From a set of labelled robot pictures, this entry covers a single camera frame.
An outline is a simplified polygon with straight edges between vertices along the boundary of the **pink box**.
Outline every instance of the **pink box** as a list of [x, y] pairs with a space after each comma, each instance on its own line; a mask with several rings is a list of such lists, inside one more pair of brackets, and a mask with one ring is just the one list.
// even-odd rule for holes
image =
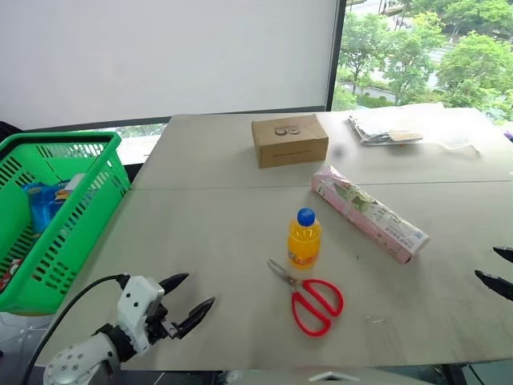
[[407, 263], [430, 239], [332, 166], [313, 175], [312, 190], [400, 263]]

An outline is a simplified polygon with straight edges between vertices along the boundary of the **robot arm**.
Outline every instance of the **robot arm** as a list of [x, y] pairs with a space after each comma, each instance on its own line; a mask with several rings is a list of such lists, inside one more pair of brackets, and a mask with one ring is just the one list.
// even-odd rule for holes
[[56, 355], [46, 367], [44, 385], [104, 385], [134, 355], [142, 356], [162, 338], [182, 339], [212, 307], [210, 298], [194, 308], [180, 324], [169, 322], [160, 303], [188, 274], [160, 283], [153, 278], [131, 277], [118, 301], [117, 325], [103, 325], [92, 337]]

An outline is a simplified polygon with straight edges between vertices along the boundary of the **package on table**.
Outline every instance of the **package on table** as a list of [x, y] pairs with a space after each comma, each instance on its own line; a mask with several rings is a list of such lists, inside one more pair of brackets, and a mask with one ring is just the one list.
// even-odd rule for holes
[[332, 166], [313, 175], [312, 190], [400, 263], [407, 263], [430, 239]]
[[315, 115], [251, 123], [259, 168], [326, 159], [328, 134]]

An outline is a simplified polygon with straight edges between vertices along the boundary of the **scissor handle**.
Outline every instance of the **scissor handle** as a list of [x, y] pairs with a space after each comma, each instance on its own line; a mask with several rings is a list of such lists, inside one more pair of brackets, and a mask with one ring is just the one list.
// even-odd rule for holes
[[[315, 318], [322, 322], [322, 328], [319, 330], [311, 330], [301, 321], [299, 314], [297, 313], [297, 303], [302, 304], [308, 312], [310, 312]], [[326, 334], [331, 327], [331, 321], [328, 317], [323, 315], [319, 310], [312, 306], [310, 302], [306, 300], [303, 294], [295, 291], [292, 293], [292, 314], [296, 320], [296, 324], [310, 337], [321, 337]]]
[[[315, 287], [313, 286], [314, 283], [318, 284], [318, 285], [326, 286], [328, 289], [330, 289], [335, 294], [335, 297], [337, 297], [337, 305], [336, 305], [336, 307], [332, 307], [329, 304], [329, 302], [326, 301], [326, 298], [324, 298], [322, 296], [322, 294], [319, 293], [315, 289]], [[333, 315], [334, 317], [338, 317], [341, 314], [342, 310], [344, 309], [344, 297], [342, 296], [342, 292], [331, 282], [324, 281], [322, 279], [316, 279], [316, 278], [305, 279], [303, 281], [303, 289], [305, 289], [310, 294], [312, 294], [312, 296], [315, 299], [317, 299], [321, 303], [321, 305], [327, 311], [329, 311], [329, 313], [331, 315]]]

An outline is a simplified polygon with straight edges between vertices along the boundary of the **road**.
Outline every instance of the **road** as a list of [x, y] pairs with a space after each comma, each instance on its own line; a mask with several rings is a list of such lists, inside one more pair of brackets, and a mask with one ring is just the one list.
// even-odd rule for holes
[[360, 15], [360, 14], [377, 14], [379, 10], [379, 2], [380, 0], [367, 0], [366, 2], [362, 2], [360, 4], [353, 5], [351, 12]]

